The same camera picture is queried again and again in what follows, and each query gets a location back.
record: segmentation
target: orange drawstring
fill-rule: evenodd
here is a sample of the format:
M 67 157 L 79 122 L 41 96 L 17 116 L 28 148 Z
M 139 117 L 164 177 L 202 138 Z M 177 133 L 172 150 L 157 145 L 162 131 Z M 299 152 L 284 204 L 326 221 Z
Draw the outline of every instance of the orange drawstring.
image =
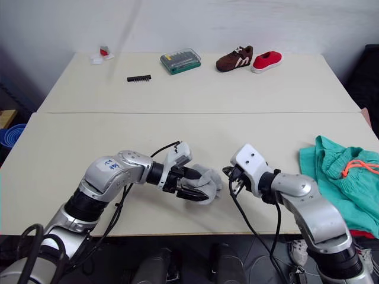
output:
M 348 176 L 349 169 L 352 167 L 364 167 L 367 170 L 369 170 L 371 173 L 376 173 L 379 175 L 379 171 L 372 169 L 372 167 L 379 167 L 379 164 L 366 164 L 365 162 L 361 160 L 351 160 L 347 165 L 345 170 L 342 171 L 342 176 L 345 178 Z

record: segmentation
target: blue bucket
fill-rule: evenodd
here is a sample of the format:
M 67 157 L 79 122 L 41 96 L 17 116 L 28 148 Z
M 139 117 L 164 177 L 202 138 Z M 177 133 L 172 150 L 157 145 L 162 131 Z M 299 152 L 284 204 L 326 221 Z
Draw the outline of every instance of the blue bucket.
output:
M 12 149 L 17 139 L 23 133 L 26 124 L 17 124 L 10 129 L 0 129 L 0 144 L 4 147 Z

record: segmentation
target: gray floor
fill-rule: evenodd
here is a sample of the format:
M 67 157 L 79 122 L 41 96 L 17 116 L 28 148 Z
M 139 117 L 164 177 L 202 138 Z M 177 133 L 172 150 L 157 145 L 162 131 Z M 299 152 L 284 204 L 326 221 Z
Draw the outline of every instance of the gray floor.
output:
M 271 245 L 272 237 L 265 237 L 265 239 Z M 94 257 L 95 269 L 92 275 L 86 276 L 81 271 L 76 271 L 65 276 L 60 283 L 122 283 L 123 273 L 126 270 L 135 269 L 146 256 L 161 247 L 170 247 L 182 252 L 181 283 L 212 283 L 207 279 L 207 273 L 209 251 L 214 243 L 228 243 L 236 250 L 244 263 L 246 277 L 250 279 L 249 283 L 280 283 L 268 257 L 261 258 L 252 267 L 257 257 L 268 253 L 258 240 L 249 235 L 121 238 L 118 244 L 106 244 L 97 253 Z M 278 243 L 275 255 L 284 263 L 291 264 L 287 243 Z M 88 262 L 86 269 L 90 269 L 90 266 Z M 281 264 L 281 266 L 288 275 L 289 267 L 286 264 Z M 307 272 L 317 274 L 316 265 L 312 259 L 309 259 L 305 268 Z M 307 275 L 307 280 L 309 284 L 321 284 L 318 276 Z

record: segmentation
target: white sneaker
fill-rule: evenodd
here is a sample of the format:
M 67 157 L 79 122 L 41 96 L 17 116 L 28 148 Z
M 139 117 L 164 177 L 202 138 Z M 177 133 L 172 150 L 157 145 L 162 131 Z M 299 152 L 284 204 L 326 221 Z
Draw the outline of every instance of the white sneaker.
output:
M 304 266 L 308 260 L 308 245 L 305 240 L 296 240 L 290 243 L 290 257 L 298 266 Z
M 356 248 L 356 252 L 359 255 L 359 258 L 361 259 L 363 265 L 366 267 L 366 269 L 369 271 L 370 274 L 374 271 L 374 264 L 372 263 L 372 254 L 371 249 L 360 249 Z

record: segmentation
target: red slipper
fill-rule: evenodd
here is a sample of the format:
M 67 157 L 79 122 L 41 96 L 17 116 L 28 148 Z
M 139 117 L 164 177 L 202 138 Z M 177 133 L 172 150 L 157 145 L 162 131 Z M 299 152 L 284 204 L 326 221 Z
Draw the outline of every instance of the red slipper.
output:
M 276 67 L 282 63 L 283 57 L 279 52 L 269 51 L 256 57 L 251 71 L 262 73 L 268 69 Z

